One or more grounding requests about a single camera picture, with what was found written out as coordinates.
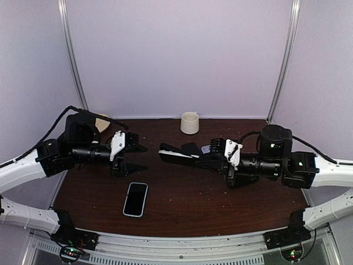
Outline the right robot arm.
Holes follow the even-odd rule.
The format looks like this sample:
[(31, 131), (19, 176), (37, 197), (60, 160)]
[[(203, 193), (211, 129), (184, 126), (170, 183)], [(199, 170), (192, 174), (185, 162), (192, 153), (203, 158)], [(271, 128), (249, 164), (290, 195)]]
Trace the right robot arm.
[(283, 186), (298, 189), (312, 187), (348, 187), (344, 194), (317, 206), (294, 211), (283, 231), (286, 243), (293, 244), (304, 234), (352, 213), (352, 161), (335, 160), (290, 129), (266, 125), (238, 140), (212, 139), (209, 151), (203, 153), (193, 144), (197, 166), (217, 171), (228, 186), (241, 187), (264, 177)]

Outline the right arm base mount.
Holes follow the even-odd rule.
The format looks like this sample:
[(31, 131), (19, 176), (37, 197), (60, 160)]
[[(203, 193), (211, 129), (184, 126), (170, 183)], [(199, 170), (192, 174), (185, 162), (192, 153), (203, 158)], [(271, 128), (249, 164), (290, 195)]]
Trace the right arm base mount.
[(268, 250), (294, 245), (311, 239), (311, 232), (304, 227), (284, 228), (263, 234)]

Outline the black phone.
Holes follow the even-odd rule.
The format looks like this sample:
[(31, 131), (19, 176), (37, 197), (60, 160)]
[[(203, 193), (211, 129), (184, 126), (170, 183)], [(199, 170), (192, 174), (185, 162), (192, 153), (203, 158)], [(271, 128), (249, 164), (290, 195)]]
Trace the black phone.
[(200, 148), (197, 146), (195, 142), (183, 144), (181, 146), (181, 149), (189, 155), (197, 155), (197, 156), (202, 155)]
[(194, 166), (199, 161), (198, 157), (184, 155), (180, 152), (159, 150), (158, 154), (163, 162), (175, 165)]

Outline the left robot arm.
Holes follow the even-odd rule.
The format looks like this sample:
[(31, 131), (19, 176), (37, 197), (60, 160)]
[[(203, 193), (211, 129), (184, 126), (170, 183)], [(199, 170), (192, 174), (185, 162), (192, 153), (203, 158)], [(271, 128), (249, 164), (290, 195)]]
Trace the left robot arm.
[[(76, 109), (68, 115), (64, 132), (56, 139), (45, 135), (22, 155), (1, 164), (1, 192), (21, 184), (57, 175), (76, 165), (108, 166), (114, 177), (146, 170), (145, 166), (125, 163), (127, 153), (144, 153), (139, 136), (114, 119)], [(36, 229), (57, 235), (67, 245), (79, 241), (70, 215), (64, 210), (44, 210), (1, 197), (1, 224)]]

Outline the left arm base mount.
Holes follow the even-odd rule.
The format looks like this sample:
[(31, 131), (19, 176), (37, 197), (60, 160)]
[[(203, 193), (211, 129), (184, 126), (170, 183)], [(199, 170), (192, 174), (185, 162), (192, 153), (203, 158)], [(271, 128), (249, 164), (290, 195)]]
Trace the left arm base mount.
[(94, 251), (99, 235), (95, 232), (75, 230), (74, 232), (56, 232), (50, 235), (52, 239), (63, 246), (73, 246), (80, 250)]

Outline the lilac silicone phone case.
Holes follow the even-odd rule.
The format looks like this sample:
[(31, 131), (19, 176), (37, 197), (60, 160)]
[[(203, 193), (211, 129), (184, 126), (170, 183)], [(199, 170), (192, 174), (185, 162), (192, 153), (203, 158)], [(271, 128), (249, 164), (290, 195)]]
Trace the lilac silicone phone case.
[(205, 145), (201, 148), (203, 154), (209, 153), (211, 151), (210, 145)]

